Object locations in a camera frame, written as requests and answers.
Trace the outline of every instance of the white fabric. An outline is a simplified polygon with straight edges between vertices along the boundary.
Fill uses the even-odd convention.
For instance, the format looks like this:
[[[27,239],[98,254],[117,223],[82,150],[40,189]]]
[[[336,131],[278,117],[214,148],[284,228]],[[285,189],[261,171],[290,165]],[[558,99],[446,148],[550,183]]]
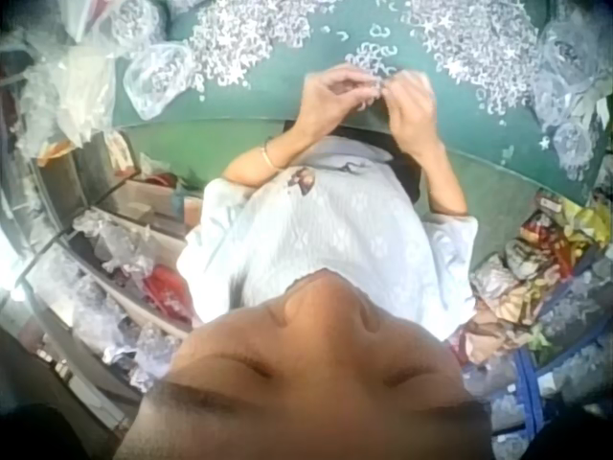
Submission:
[[[329,137],[258,190],[224,179],[204,192],[201,224],[177,263],[203,322],[254,307],[329,269],[439,339],[473,314],[475,218],[423,221],[383,161],[389,153]],[[296,174],[314,178],[308,190]]]

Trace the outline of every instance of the wrist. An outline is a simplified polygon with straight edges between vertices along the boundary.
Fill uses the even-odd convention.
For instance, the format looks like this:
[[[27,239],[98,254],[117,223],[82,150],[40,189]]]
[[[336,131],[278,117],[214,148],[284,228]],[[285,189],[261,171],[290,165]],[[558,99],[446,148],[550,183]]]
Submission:
[[[292,126],[285,134],[300,150],[306,150],[321,140],[314,132],[299,124]]]
[[[448,164],[447,150],[439,139],[421,145],[416,149],[406,150],[406,152],[418,162],[426,173],[434,173]]]

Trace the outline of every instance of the clear plastic bag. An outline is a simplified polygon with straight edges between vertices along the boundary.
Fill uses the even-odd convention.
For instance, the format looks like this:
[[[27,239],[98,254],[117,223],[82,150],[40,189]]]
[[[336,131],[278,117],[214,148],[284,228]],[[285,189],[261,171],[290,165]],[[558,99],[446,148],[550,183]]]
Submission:
[[[534,112],[543,131],[566,122],[577,103],[577,94],[562,77],[540,67],[532,80]]]
[[[124,88],[143,120],[156,117],[185,91],[193,72],[192,51],[179,43],[162,43],[136,56],[124,75]]]
[[[99,48],[75,46],[52,66],[51,77],[59,98],[57,125],[75,146],[112,127],[114,58]]]
[[[573,93],[589,88],[598,72],[593,33],[572,20],[550,22],[540,38],[541,56]]]
[[[150,0],[117,0],[96,21],[88,39],[113,56],[146,49],[166,38],[166,16]]]
[[[75,218],[73,228],[88,238],[100,237],[96,244],[97,253],[110,255],[110,260],[102,264],[106,271],[121,268],[137,280],[152,273],[156,248],[148,235],[143,238],[138,233],[129,232],[97,211],[86,211]]]
[[[73,292],[73,334],[102,355],[110,364],[118,356],[133,352],[135,344],[121,329],[127,315],[111,297],[107,296],[90,277],[81,278]]]
[[[115,61],[88,46],[62,49],[24,72],[18,103],[23,117],[13,127],[17,148],[36,158],[61,129],[81,147],[93,133],[109,129],[115,106]]]
[[[141,372],[132,376],[132,384],[147,391],[155,380],[161,379],[169,371],[172,357],[180,345],[178,338],[165,335],[159,328],[146,324],[138,337],[134,357]]]
[[[575,121],[561,125],[554,135],[559,166],[572,180],[582,180],[583,171],[594,156],[589,132]]]

